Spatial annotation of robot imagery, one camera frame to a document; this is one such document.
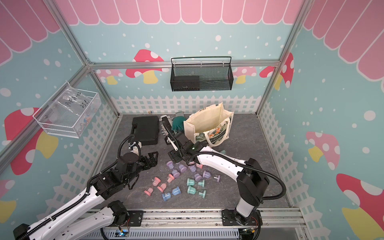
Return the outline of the pink hourglass front left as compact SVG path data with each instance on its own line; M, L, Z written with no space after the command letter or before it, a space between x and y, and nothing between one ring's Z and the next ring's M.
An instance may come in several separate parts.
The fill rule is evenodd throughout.
M167 188L167 184L163 183L163 184L160 184L159 186L156 186L156 187L153 187L153 188L148 188L147 190L144 190L144 193L147 196L151 196L151 195L154 194L155 190L157 190L158 192L163 194L165 192L166 188Z

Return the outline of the green hourglass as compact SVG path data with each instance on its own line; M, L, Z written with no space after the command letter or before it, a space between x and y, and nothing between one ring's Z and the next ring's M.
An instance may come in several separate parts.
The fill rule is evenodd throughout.
M206 197L207 191L206 190L198 191L196 188L194 188L192 186L188 186L187 193L190 194L190 195L198 195L198 196L200 196L201 198L204 199Z
M195 181L193 179L187 178L187 186L188 187L193 187L194 185L198 185L201 188L205 187L205 180L202 181Z

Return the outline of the black box in basket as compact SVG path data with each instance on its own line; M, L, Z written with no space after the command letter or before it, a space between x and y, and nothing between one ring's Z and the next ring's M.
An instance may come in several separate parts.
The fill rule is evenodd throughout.
M171 77L171 88L173 92L199 91L199 76L175 76Z

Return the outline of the green work glove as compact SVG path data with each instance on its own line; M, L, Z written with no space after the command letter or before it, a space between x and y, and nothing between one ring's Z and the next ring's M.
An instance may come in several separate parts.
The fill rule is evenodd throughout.
M186 120L184 112L176 113L172 123L172 131L175 133L184 132L184 121Z

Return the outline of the pink hourglass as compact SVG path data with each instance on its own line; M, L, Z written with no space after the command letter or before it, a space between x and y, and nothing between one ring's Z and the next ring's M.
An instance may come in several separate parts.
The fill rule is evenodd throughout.
M148 188L147 190L144 190L144 193L147 196L151 196L151 195L154 194L155 190L157 190L158 192L163 194L165 192L166 188L167 188L167 184L163 183L163 184L160 184L159 186L156 186L156 187L153 187L153 188Z
M161 184L171 184L175 180L175 177L172 174L168 174L164 178L154 177L152 179L152 185L154 187L159 187Z

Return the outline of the purple hourglass upper cluster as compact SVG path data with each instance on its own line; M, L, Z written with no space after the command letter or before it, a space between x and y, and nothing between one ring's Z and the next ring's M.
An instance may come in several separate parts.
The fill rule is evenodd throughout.
M182 164L175 164L172 161L168 161L166 166L172 171L172 176L178 178L181 173L184 173L187 170L187 167Z

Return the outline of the clear acrylic wall bin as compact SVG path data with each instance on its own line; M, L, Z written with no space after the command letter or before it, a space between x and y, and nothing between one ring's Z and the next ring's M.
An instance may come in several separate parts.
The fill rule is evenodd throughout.
M76 89L68 82L39 108L33 118L48 135L78 139L102 102L97 92Z

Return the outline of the cream floral canvas tote bag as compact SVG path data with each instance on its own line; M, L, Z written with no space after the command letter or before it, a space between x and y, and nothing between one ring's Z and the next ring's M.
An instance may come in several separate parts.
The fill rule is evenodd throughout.
M234 113L225 110L223 103L211 105L184 121L184 133L194 144L206 141L217 147L229 138L233 120Z

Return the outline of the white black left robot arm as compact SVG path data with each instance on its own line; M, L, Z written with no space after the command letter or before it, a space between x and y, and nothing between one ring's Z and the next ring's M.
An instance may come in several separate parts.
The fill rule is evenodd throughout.
M118 154L115 162L89 179L86 189L78 196L44 219L30 226L21 224L15 228L15 239L31 240L36 233L44 235L43 231L57 233L60 227L79 218L81 211L88 211L126 186L132 189L136 184L132 180L138 180L141 171L155 167L158 164L158 155L158 152L148 153L147 156L132 152L123 156Z

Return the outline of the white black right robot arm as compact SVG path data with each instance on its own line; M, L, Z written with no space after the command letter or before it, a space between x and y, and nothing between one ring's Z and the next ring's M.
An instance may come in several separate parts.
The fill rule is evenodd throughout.
M247 225L255 221L261 225L261 214L257 208L264 201L277 200L285 196L287 187L284 182L274 174L262 169L257 160L250 158L247 161L231 158L212 149L206 141L192 143L184 133L174 133L167 116L161 117L164 129L173 150L169 156L174 163L185 162L188 166L200 164L208 166L232 178L238 186L240 200L234 210L223 210L222 218L238 225ZM279 194L265 197L264 194L270 184L270 179L281 186Z

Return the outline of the green hourglass front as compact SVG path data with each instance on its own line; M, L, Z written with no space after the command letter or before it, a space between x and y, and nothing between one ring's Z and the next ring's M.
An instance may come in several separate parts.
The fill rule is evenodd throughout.
M192 186L188 186L187 193L190 194L190 195L198 195L198 196L200 196L201 198L204 199L206 197L207 191L206 190L198 191L196 188L194 188Z

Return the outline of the purple hourglass right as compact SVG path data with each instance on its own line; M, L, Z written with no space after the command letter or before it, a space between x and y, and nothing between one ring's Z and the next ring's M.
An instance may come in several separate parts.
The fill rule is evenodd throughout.
M208 171L203 171L203 178L204 179L214 179L217 183L220 182L221 180L221 175L212 175L210 172Z

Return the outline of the pink hourglass upper left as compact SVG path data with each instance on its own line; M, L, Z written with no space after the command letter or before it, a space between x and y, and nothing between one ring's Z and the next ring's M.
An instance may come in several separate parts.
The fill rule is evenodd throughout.
M154 187L159 187L161 184L171 184L175 180L175 177L172 174L168 174L164 178L154 177L152 179L152 185Z

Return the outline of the green hourglass middle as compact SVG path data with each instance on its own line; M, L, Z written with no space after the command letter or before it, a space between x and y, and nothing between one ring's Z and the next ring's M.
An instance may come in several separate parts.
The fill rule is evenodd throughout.
M205 180L202 181L195 181L193 179L187 178L187 186L188 187L193 187L194 185L198 185L201 188L205 187Z

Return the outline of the black plastic tool case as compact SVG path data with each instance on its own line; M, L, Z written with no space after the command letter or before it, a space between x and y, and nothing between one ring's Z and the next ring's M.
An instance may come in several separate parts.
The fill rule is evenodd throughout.
M131 134L143 146L156 145L159 139L159 118L150 115L133 118Z

